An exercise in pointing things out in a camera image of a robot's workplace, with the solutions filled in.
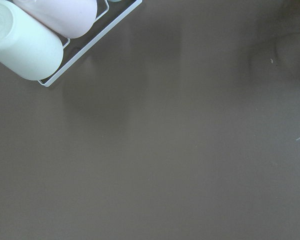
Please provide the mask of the pink cup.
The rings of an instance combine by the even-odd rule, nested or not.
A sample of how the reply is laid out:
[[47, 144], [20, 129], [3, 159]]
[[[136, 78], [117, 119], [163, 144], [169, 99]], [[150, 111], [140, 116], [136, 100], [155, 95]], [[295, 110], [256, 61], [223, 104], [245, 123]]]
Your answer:
[[14, 0], [13, 3], [68, 39], [86, 34], [98, 11], [96, 0]]

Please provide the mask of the mint green cup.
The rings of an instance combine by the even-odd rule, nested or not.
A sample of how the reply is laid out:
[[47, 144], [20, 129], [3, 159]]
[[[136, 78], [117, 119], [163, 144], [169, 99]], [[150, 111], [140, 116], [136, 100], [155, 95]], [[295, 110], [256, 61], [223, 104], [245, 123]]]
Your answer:
[[8, 0], [0, 0], [0, 63], [30, 81], [48, 78], [60, 67], [61, 40]]

